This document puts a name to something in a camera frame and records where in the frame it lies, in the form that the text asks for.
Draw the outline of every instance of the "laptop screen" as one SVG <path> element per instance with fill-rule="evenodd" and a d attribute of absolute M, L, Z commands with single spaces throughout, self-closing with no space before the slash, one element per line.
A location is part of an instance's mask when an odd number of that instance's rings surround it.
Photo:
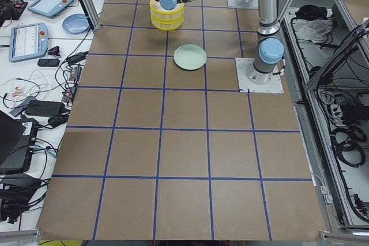
<path fill-rule="evenodd" d="M 14 151 L 25 127 L 0 110 L 0 164 Z"/>

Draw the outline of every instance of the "light green plate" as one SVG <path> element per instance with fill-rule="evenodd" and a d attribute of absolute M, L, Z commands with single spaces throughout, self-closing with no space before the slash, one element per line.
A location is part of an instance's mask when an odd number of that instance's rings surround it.
<path fill-rule="evenodd" d="M 184 44 L 174 52 L 174 62 L 186 70 L 195 70 L 206 62 L 206 52 L 195 44 Z"/>

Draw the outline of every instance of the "round plate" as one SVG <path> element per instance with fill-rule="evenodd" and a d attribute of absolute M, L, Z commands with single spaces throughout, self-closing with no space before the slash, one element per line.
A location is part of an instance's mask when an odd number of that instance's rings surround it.
<path fill-rule="evenodd" d="M 195 70 L 206 62 L 206 52 L 195 44 L 184 44 L 174 52 L 174 62 L 186 70 Z"/>
<path fill-rule="evenodd" d="M 90 28 L 86 16 L 84 14 L 72 14 L 63 21 L 63 29 L 71 34 L 80 34 Z"/>

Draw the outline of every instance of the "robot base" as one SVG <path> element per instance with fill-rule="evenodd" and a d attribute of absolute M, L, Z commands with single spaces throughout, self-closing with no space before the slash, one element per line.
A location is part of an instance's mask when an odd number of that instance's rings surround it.
<path fill-rule="evenodd" d="M 258 9 L 258 0 L 248 0 L 247 2 L 241 0 L 227 0 L 228 8 L 236 9 Z"/>
<path fill-rule="evenodd" d="M 254 58 L 236 58 L 238 88 L 240 92 L 284 93 L 279 75 L 273 75 L 270 81 L 264 85 L 258 85 L 248 80 L 246 70 L 253 62 Z M 273 72 L 278 72 L 277 66 L 275 66 Z"/>

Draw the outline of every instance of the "plastic bag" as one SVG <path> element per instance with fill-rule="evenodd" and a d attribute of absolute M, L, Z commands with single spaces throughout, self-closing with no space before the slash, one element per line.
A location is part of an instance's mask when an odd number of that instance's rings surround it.
<path fill-rule="evenodd" d="M 332 30 L 330 20 L 313 20 L 304 24 L 296 33 L 300 40 L 311 40 L 313 43 L 326 41 L 326 34 Z"/>

